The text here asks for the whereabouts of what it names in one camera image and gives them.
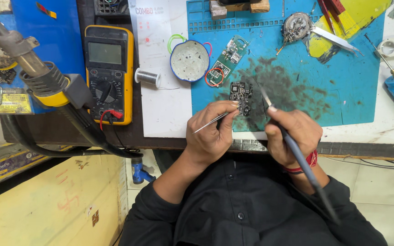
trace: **warning label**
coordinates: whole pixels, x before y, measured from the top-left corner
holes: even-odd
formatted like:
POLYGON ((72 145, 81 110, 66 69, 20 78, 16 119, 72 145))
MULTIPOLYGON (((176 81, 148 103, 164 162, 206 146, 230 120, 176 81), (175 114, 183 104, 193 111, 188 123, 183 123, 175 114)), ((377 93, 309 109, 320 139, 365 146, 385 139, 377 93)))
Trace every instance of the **warning label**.
POLYGON ((28 114, 31 113, 28 94, 3 94, 0 113, 28 114))

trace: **digital multimeter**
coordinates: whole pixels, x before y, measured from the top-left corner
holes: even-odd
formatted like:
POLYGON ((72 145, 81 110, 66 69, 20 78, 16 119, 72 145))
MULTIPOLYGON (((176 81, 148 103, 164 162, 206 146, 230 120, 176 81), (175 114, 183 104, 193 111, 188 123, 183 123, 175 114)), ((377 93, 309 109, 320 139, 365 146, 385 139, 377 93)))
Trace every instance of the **digital multimeter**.
MULTIPOLYGON (((133 34, 112 26, 90 25, 85 29, 86 79, 95 106, 89 111, 96 122, 106 110, 123 113, 112 117, 114 125, 132 122, 133 34)), ((109 124, 105 115, 103 124, 109 124)))

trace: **black shirt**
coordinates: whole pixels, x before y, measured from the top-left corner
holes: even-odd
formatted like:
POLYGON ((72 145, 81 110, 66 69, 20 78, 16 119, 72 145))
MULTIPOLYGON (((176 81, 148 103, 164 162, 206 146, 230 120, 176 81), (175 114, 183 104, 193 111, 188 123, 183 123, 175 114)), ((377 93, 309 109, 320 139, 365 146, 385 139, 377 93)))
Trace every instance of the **black shirt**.
POLYGON ((277 165, 219 161, 190 185, 181 204, 164 201, 152 183, 144 187, 119 245, 387 245, 349 201, 349 188, 330 179, 324 190, 340 226, 327 218, 320 199, 296 191, 277 165))

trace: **blue metal tin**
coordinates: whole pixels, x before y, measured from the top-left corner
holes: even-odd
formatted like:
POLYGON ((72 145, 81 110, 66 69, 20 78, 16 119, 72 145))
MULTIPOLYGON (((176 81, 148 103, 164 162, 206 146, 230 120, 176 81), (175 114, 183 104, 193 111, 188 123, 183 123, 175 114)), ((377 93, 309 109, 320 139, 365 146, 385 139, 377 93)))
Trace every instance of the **blue metal tin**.
POLYGON ((179 43, 171 52, 171 70, 183 81, 200 80, 205 76, 210 64, 211 60, 205 46, 196 40, 189 39, 179 43))

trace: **tiled floor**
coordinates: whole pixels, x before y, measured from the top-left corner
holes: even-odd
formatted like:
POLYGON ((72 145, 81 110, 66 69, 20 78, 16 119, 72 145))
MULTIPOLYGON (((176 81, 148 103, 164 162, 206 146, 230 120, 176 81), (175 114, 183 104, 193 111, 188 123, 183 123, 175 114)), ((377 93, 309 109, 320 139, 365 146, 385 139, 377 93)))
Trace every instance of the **tiled floor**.
MULTIPOLYGON (((144 151, 144 165, 151 175, 159 176, 160 171, 156 165, 153 152, 144 151)), ((355 203, 364 215, 386 238, 390 246, 394 246, 394 169, 383 169, 372 166, 357 159, 345 159, 355 163, 341 162, 343 159, 331 160, 319 158, 319 164, 325 172, 347 185, 351 190, 351 201, 355 203)), ((393 165, 386 161, 373 161, 380 165, 393 165)), ((130 160, 126 160, 127 187, 129 208, 134 203, 140 189, 148 184, 144 182, 134 185, 130 160)))

